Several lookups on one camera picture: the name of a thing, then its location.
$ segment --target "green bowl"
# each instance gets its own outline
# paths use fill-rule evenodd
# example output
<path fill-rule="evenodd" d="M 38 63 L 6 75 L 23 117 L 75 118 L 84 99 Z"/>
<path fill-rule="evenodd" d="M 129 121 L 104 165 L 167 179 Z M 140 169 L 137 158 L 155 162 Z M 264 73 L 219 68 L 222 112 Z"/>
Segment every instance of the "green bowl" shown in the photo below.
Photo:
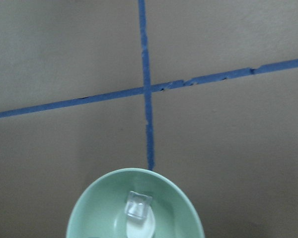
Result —
<path fill-rule="evenodd" d="M 167 178 L 144 169 L 121 169 L 93 182 L 77 201 L 67 238 L 126 238 L 124 212 L 129 191 L 153 197 L 154 238 L 204 238 L 188 197 Z"/>

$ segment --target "gray surface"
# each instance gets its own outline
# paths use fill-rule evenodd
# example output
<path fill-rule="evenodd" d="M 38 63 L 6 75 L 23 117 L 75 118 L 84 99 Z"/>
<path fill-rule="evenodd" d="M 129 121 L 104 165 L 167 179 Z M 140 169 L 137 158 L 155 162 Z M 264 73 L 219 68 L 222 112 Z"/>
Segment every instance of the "gray surface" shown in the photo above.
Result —
<path fill-rule="evenodd" d="M 153 95 L 156 168 L 210 238 L 298 238 L 298 69 Z"/>
<path fill-rule="evenodd" d="M 137 1 L 0 0 L 0 112 L 140 86 Z"/>
<path fill-rule="evenodd" d="M 147 168 L 141 96 L 0 119 L 0 238 L 60 238 L 87 186 Z"/>
<path fill-rule="evenodd" d="M 298 58 L 298 0 L 149 0 L 153 83 Z"/>

